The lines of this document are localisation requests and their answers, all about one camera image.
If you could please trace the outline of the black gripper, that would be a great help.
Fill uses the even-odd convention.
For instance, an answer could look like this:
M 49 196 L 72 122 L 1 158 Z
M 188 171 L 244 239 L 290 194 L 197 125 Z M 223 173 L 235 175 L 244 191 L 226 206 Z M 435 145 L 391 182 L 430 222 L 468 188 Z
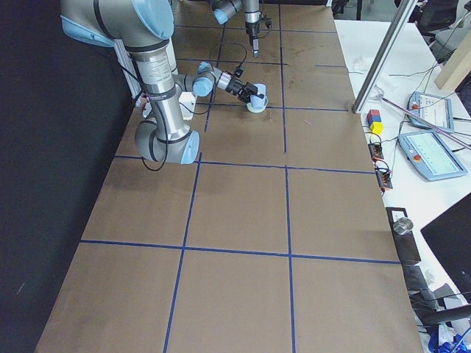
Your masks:
M 244 84 L 242 81 L 236 78 L 231 78 L 227 84 L 226 91 L 238 98 L 239 101 L 242 101 L 244 104 L 250 103 L 251 95 L 257 94 L 258 87 L 253 85 L 250 82 Z
M 264 14 L 246 14 L 245 27 L 246 33 L 250 37 L 250 45 L 252 48 L 252 55 L 254 58 L 259 56 L 259 37 L 261 33 L 261 26 L 264 25 L 267 29 L 272 28 L 272 19 Z

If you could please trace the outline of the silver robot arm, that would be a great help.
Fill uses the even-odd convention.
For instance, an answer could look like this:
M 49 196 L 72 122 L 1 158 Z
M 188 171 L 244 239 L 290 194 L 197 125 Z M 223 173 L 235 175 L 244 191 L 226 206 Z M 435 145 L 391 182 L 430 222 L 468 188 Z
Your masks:
M 266 88 L 240 81 L 240 69 L 232 74 L 203 62 L 195 75 L 174 70 L 174 55 L 167 52 L 174 34 L 174 16 L 168 1 L 62 1 L 60 6 L 67 36 L 104 47 L 122 40 L 132 58 L 137 80 L 151 105 L 135 132 L 135 145 L 145 160 L 162 164 L 195 161 L 199 134 L 183 118 L 179 101 L 183 92 L 207 96 L 220 88 L 236 96 L 253 113 L 266 108 Z
M 249 38 L 249 44 L 254 58 L 259 56 L 259 41 L 261 27 L 272 28 L 272 19 L 263 14 L 260 2 L 256 0 L 210 0 L 208 4 L 213 16 L 219 24 L 227 23 L 239 13 L 244 14 L 245 30 Z

